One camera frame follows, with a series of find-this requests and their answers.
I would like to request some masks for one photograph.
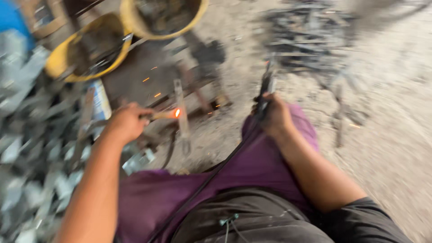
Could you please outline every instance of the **dusty ground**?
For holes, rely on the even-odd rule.
[[[387,23],[376,21],[379,11],[372,7],[385,8],[391,0],[336,3],[363,17],[355,51],[349,53],[363,93],[348,92],[346,98],[350,105],[368,111],[370,119],[361,128],[349,126],[345,146],[335,148],[330,116],[337,103],[330,92],[320,90],[308,74],[280,74],[278,92],[303,107],[327,159],[360,183],[410,239],[432,242],[432,8]],[[98,9],[117,6],[117,0],[106,0]],[[224,86],[234,105],[216,117],[191,121],[193,153],[185,159],[176,149],[168,165],[171,171],[210,167],[239,143],[242,121],[264,72],[260,12],[279,6],[278,0],[210,1],[196,30],[204,39],[225,44]]]

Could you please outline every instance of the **person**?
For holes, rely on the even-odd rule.
[[[300,107],[276,94],[257,126],[249,116],[244,145],[154,242],[411,242],[353,180],[318,152]],[[151,114],[131,103],[117,110],[92,149],[57,243],[142,243],[209,173],[132,174],[119,184],[122,147]]]

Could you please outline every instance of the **dirt floor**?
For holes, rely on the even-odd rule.
[[[317,130],[321,153],[361,184],[410,239],[426,243],[432,242],[432,7],[398,21],[381,21],[377,16],[394,2],[335,1],[361,17],[349,55],[363,92],[348,92],[346,99],[370,115],[364,126],[348,126],[344,147],[335,147],[331,125],[338,105],[315,79],[307,73],[280,73],[277,90],[303,107]],[[210,0],[195,30],[204,40],[219,39],[225,45],[223,82],[234,104],[212,118],[190,120],[193,152],[185,159],[177,146],[170,171],[202,171],[224,160],[240,142],[242,122],[264,72],[261,11],[275,7],[282,7],[279,0]],[[115,10],[118,0],[97,8]]]

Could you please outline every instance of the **shirt sleeve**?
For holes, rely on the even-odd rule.
[[[412,243],[368,197],[325,214],[321,226],[335,243]]]

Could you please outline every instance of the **hand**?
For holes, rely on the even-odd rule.
[[[264,93],[263,97],[270,100],[266,117],[261,123],[267,135],[277,139],[280,135],[295,130],[286,103],[275,93]]]
[[[138,103],[132,102],[117,109],[108,121],[104,133],[112,135],[122,145],[135,140],[143,132],[144,127],[150,121],[140,118],[141,115],[149,115],[152,109],[141,108]]]

